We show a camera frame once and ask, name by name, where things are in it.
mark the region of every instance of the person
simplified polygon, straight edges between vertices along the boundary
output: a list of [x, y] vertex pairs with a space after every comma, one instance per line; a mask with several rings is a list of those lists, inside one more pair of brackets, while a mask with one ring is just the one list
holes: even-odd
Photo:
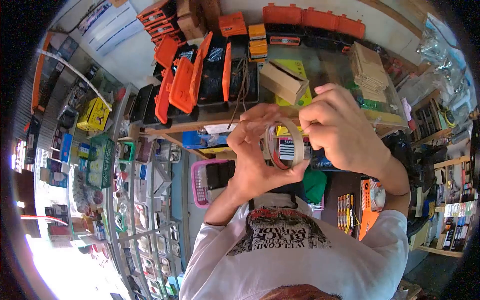
[[[295, 204], [288, 194], [269, 193], [301, 181], [309, 161], [288, 170], [265, 163], [260, 135], [280, 109], [257, 105], [228, 137], [237, 154], [235, 175], [205, 214], [181, 300], [389, 300], [394, 295], [408, 257], [407, 172], [349, 91], [326, 84], [315, 92], [318, 96], [299, 111], [301, 127], [312, 148], [323, 147], [335, 167], [380, 180], [386, 201], [377, 221], [358, 241], [312, 218], [300, 198]], [[254, 207], [238, 216], [251, 199]]]

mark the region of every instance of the pink plastic basket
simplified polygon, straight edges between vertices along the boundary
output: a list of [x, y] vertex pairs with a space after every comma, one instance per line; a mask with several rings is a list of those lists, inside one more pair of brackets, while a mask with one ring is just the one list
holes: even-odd
[[192, 190], [193, 190], [193, 200], [198, 208], [208, 208], [212, 199], [208, 196], [208, 187], [206, 182], [202, 182], [200, 178], [201, 168], [205, 168], [207, 165], [211, 164], [223, 164], [228, 162], [225, 159], [209, 159], [197, 161], [192, 165]]

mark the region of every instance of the masking tape roll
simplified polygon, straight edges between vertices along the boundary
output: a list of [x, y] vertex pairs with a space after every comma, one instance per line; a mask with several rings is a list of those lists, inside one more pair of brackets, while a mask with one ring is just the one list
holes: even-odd
[[[298, 165], [299, 163], [301, 163], [303, 161], [304, 157], [305, 157], [305, 148], [304, 148], [304, 145], [303, 145], [303, 137], [302, 137], [301, 133], [299, 132], [297, 125], [295, 125], [295, 123], [293, 123], [292, 120], [290, 120], [288, 118], [279, 118], [276, 121], [277, 121], [277, 123], [282, 123], [288, 129], [288, 131], [291, 134], [291, 138], [293, 139], [294, 154], [293, 154], [292, 167], [294, 167], [294, 166]], [[274, 159], [274, 157], [272, 156], [272, 152], [270, 151], [270, 127], [268, 127], [265, 130], [265, 147], [266, 147], [267, 152], [270, 156], [270, 159], [274, 163], [275, 167], [277, 167], [279, 169], [285, 169], [285, 168], [279, 167], [276, 164], [276, 160]]]

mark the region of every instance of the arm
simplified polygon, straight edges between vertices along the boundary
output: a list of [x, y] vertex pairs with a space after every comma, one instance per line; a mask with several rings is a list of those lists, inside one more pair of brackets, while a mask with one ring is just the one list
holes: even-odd
[[346, 89], [336, 84], [315, 88], [312, 104], [299, 112], [300, 124], [314, 150], [325, 149], [326, 157], [341, 169], [377, 178], [387, 197], [384, 210], [407, 216], [410, 203], [408, 176], [390, 153]]
[[228, 187], [215, 199], [205, 214], [204, 222], [213, 226], [226, 226], [240, 207], [240, 203], [246, 203], [248, 199], [239, 197], [233, 187]]
[[227, 143], [237, 154], [235, 175], [227, 188], [215, 199], [205, 214], [205, 223], [226, 226], [238, 207], [250, 199], [286, 184], [302, 181], [309, 161], [289, 170], [279, 170], [266, 165], [260, 149], [260, 135], [266, 126], [275, 123], [280, 115], [276, 104], [259, 104], [240, 117], [240, 123], [228, 136]]

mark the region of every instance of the graphic print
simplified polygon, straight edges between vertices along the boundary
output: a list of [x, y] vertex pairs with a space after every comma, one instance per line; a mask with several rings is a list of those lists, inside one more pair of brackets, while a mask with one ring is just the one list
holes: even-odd
[[247, 216], [245, 230], [245, 236], [227, 255], [260, 249], [331, 248], [318, 224], [293, 209], [255, 209]]

